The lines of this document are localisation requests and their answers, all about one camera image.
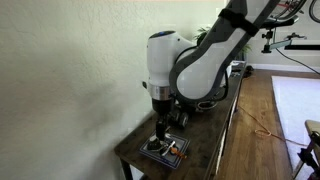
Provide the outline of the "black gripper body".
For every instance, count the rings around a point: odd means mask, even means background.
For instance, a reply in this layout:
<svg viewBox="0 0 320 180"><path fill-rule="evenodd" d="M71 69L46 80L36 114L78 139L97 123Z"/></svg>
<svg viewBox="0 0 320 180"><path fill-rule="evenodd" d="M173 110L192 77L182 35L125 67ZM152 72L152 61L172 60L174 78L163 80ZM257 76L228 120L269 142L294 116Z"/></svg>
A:
<svg viewBox="0 0 320 180"><path fill-rule="evenodd" d="M152 107L154 111L158 114L156 125L161 124L163 125L164 129L164 127L167 125L168 114L173 109L173 100L160 101L153 99Z"/></svg>

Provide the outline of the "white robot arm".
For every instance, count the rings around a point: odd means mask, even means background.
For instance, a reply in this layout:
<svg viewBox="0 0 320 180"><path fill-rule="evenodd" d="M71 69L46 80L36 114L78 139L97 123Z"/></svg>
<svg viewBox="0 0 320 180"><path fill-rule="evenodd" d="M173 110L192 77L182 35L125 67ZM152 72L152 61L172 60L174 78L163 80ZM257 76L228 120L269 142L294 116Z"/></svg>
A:
<svg viewBox="0 0 320 180"><path fill-rule="evenodd" d="M201 44L175 31L153 34L147 42L147 90L161 119L156 137L165 138L163 117L178 101L188 105L210 101L218 92L226 68L254 37L280 0L230 0Z"/></svg>

